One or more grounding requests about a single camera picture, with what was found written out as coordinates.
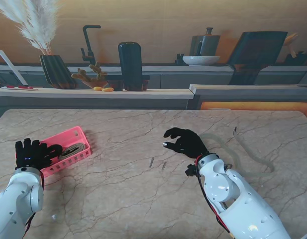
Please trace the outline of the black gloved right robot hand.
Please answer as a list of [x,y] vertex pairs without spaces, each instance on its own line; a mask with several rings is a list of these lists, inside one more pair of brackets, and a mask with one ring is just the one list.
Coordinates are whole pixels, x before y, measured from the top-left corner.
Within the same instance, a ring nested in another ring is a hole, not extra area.
[[164,138],[177,139],[175,143],[164,142],[163,146],[176,153],[181,153],[189,158],[197,159],[200,156],[207,156],[210,152],[207,150],[201,138],[189,129],[178,127],[167,130]]

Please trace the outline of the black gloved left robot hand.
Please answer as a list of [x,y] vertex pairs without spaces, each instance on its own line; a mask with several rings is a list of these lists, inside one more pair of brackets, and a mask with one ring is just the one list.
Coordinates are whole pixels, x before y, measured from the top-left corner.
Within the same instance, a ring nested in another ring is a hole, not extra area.
[[47,146],[39,140],[31,141],[26,138],[23,142],[15,143],[16,169],[32,167],[38,170],[50,167],[52,159],[61,155],[63,148],[54,144]]

